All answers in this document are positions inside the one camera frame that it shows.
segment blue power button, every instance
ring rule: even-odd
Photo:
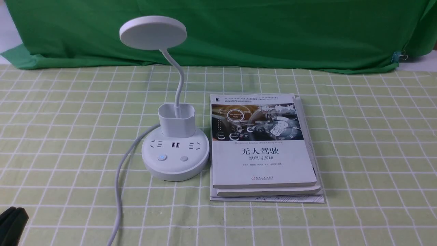
[[[167,156],[165,154],[158,155],[158,161],[165,161],[167,159]]]

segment cover image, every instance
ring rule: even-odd
[[[303,140],[294,103],[211,106],[213,141]]]

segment pen holder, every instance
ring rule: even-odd
[[[191,137],[196,131],[194,107],[181,103],[180,118],[176,118],[174,103],[165,103],[158,108],[161,131],[166,137]]]

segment lamp base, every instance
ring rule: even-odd
[[[166,137],[158,127],[145,138],[142,159],[152,176],[166,181],[184,181],[196,176],[209,157],[209,141],[196,128],[190,137]]]

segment book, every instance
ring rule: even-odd
[[[297,114],[298,114],[299,118],[301,119],[300,125],[301,125],[301,129],[302,129],[304,141],[306,143],[307,151],[311,157],[310,158],[311,164],[313,166],[315,173],[318,173],[319,171],[318,171],[318,167],[317,167],[317,161],[316,161],[316,158],[314,156],[314,150],[313,150],[312,145],[311,145],[308,124],[306,123],[305,114],[303,111],[303,105],[302,105],[302,101],[300,98],[295,98],[295,107],[297,108]],[[276,196],[276,195],[273,195],[272,193],[266,194],[263,196],[261,196],[261,195],[259,195],[259,196],[247,196],[247,194],[233,194],[234,197],[218,196],[218,190],[220,190],[220,189],[213,188],[213,169],[211,169],[210,176],[211,176],[211,180],[210,180],[210,182],[211,182],[210,200],[211,201],[317,203],[317,204],[318,203],[325,203],[325,197],[323,195],[323,188],[320,185],[321,183],[318,179],[318,176],[316,176],[316,178],[317,178],[316,186],[320,186],[320,190],[315,194],[281,195],[281,196]],[[253,188],[253,189],[248,188],[245,190],[256,190],[256,188]]]
[[[220,197],[217,195],[217,189],[212,187],[212,178],[210,186],[211,201],[227,201],[227,202],[276,202],[276,203],[325,203],[323,190],[319,190],[315,194],[307,195],[288,195],[288,196],[243,196],[243,197]]]
[[[316,185],[293,94],[210,95],[210,106],[213,188]]]
[[[255,197],[255,196],[290,196],[314,195],[320,191],[320,185],[302,187],[241,188],[217,189],[218,197]]]

